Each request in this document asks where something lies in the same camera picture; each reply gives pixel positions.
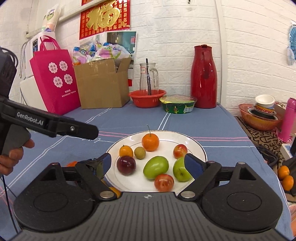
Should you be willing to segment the person left hand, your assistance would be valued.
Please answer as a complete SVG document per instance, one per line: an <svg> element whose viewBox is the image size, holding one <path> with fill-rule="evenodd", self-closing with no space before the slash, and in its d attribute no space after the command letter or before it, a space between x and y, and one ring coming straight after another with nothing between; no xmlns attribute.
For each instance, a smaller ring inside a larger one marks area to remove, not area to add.
<svg viewBox="0 0 296 241"><path fill-rule="evenodd" d="M13 172L14 166L23 158L23 148L33 148L35 143L29 139L22 147L12 149L8 155L0 156L0 173L8 176Z"/></svg>

